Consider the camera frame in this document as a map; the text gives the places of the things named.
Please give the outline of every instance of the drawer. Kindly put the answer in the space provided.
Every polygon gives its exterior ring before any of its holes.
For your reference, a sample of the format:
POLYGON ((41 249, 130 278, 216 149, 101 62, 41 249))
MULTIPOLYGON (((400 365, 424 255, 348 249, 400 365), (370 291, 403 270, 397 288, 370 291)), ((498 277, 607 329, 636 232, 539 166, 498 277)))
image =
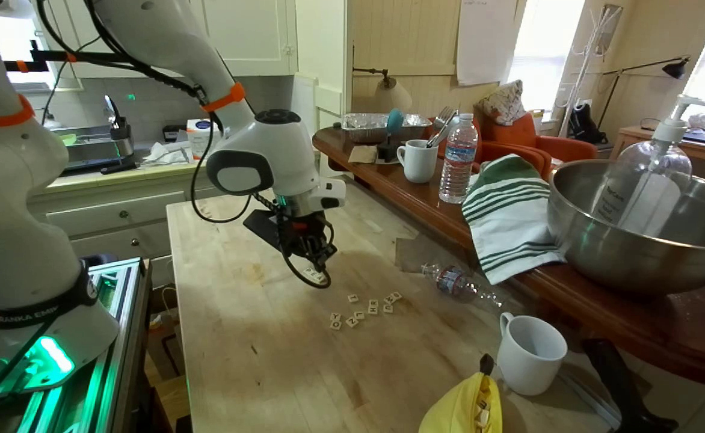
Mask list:
POLYGON ((165 223, 145 223, 97 235, 72 237, 72 247, 79 256, 107 255, 123 256, 162 256, 169 255, 169 228, 165 223))
POLYGON ((172 189, 135 200, 94 202, 92 206, 45 212, 45 222, 59 225, 72 237, 94 235, 165 222, 165 204, 182 202, 182 198, 182 189, 172 189))

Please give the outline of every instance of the black cable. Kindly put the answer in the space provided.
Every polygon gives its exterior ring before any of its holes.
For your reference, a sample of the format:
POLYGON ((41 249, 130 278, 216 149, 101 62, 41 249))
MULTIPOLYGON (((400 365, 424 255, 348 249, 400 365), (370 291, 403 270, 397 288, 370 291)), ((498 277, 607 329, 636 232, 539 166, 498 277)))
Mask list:
POLYGON ((335 241, 335 225, 329 222, 324 222, 324 225, 329 228, 326 242, 331 246, 331 241, 335 241))
POLYGON ((22 356, 36 344, 36 339, 58 320, 58 314, 48 318, 23 344, 15 356, 0 367, 0 385, 3 380, 15 370, 15 365, 22 361, 22 356))
POLYGON ((62 51, 72 52, 72 48, 62 40, 62 36, 59 36, 59 33, 56 30, 56 26, 48 21, 48 13, 45 13, 45 0, 39 0, 39 17, 41 17, 41 23, 42 23, 45 33, 52 36, 56 44, 58 44, 62 51))
MULTIPOLYGON (((41 23, 45 28, 48 36, 52 36, 52 40, 65 51, 65 52, 75 52, 65 39, 56 30, 56 26, 48 21, 48 13, 45 13, 45 0, 39 0, 39 17, 41 17, 41 23)), ((121 62, 112 62, 112 60, 86 60, 86 62, 94 62, 94 65, 104 65, 104 66, 117 66, 117 69, 135 69, 133 65, 121 65, 121 62)))
POLYGON ((169 77, 169 74, 153 69, 152 65, 142 62, 140 58, 133 58, 133 54, 130 54, 130 52, 128 52, 128 51, 112 39, 112 33, 104 26, 104 21, 94 13, 94 5, 92 5, 92 0, 83 0, 83 6, 89 9, 89 20, 92 20, 97 33, 106 40, 106 45, 107 45, 112 52, 128 58, 137 71, 142 71, 142 74, 146 74, 146 77, 162 81, 162 84, 175 87, 175 88, 186 90, 187 96, 200 99, 200 88, 196 88, 196 87, 189 87, 189 84, 186 84, 186 81, 180 81, 180 80, 172 80, 172 77, 169 77))
POLYGON ((200 218, 205 218, 205 222, 208 222, 208 223, 231 223, 231 222, 241 218, 241 216, 247 212, 253 195, 247 195, 247 200, 246 200, 246 204, 241 206, 241 212, 234 214, 234 216, 229 216, 229 218, 214 218, 214 216, 207 216, 207 214, 202 214, 202 210, 200 210, 200 204, 196 204, 196 177, 200 177, 202 161, 207 159, 207 153, 208 153, 208 149, 212 149, 212 141, 214 141, 214 124, 218 124, 218 118, 216 118, 214 113, 208 113, 207 146, 205 146, 202 155, 200 155, 196 166, 193 167, 193 176, 189 176, 189 192, 187 192, 187 195, 189 195, 189 206, 193 206, 193 212, 195 212, 200 218))
POLYGON ((282 253, 282 256, 284 256, 287 267, 294 271, 294 277, 297 277, 302 283, 307 283, 312 288, 326 288, 331 283, 329 271, 320 271, 324 278, 318 283, 318 281, 309 281, 302 271, 297 271, 287 253, 282 253))
MULTIPOLYGON (((97 44, 97 40, 98 40, 98 36, 92 39, 89 44, 79 45, 76 52, 82 52, 86 45, 92 45, 92 44, 97 44)), ((56 74, 56 84, 52 84, 52 88, 51 88, 51 93, 48 93, 48 99, 45 99, 45 104, 42 104, 42 107, 41 107, 41 124, 45 124, 48 106, 52 104, 52 99, 56 99, 56 93, 58 93, 58 84, 59 84, 59 80, 62 80, 62 69, 65 69, 65 66, 66 66, 66 62, 59 65, 59 69, 58 69, 58 74, 56 74)))
POLYGON ((264 206, 264 210, 270 210, 270 212, 275 212, 277 210, 277 204, 275 202, 270 202, 267 198, 261 198, 261 195, 258 195, 254 192, 254 200, 264 206))

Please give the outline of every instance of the white mug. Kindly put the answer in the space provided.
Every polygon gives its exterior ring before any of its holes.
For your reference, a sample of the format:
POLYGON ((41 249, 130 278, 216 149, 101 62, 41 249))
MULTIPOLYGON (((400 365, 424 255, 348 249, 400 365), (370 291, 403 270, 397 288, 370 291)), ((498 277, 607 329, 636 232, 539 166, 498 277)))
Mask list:
POLYGON ((503 313, 498 326, 498 370, 503 382, 527 396, 546 391, 567 353, 566 337, 531 314, 503 313))
POLYGON ((403 177, 412 182, 427 182, 437 164, 437 146, 427 140, 406 140, 397 149, 403 177))

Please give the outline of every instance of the plastic water bottle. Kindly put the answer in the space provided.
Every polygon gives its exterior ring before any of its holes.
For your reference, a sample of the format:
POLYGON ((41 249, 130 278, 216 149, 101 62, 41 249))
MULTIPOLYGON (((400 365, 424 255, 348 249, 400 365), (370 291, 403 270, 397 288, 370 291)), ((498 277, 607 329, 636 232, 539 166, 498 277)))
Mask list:
POLYGON ((433 287, 450 299, 456 301, 478 301, 486 307, 492 309, 524 309, 524 295, 512 293, 506 287, 491 287, 483 277, 476 271, 463 271, 460 267, 443 267, 443 265, 421 265, 421 271, 433 278, 433 287))
POLYGON ((455 116, 447 130, 447 146, 441 176, 441 200, 462 204, 469 188, 478 131, 471 113, 455 116))

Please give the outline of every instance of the wooden countertop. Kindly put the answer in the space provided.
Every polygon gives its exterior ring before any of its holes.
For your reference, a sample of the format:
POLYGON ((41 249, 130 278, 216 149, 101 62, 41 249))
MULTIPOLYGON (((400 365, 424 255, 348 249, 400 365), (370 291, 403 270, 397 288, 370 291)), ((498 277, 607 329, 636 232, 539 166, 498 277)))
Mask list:
MULTIPOLYGON (((202 200, 234 214, 241 198, 202 200)), ((241 222, 200 222, 169 206, 189 415, 195 431, 406 431, 483 350, 496 353, 496 313, 445 299, 394 267, 394 241, 418 228, 348 185, 326 212, 340 253, 326 291, 302 287, 282 255, 241 222), (401 291, 394 314, 329 329, 367 299, 401 291)), ((506 395, 507 431, 607 431, 563 382, 543 396, 506 395)))
MULTIPOLYGON (((352 143, 342 130, 320 130, 316 146, 389 204, 443 235, 447 246, 456 249, 471 246, 456 206, 435 202, 435 177, 427 185, 412 185, 400 166, 348 164, 352 143)), ((589 337, 610 339, 648 364, 705 382, 705 288, 637 301, 601 288, 567 265, 546 265, 512 281, 578 320, 589 337)))

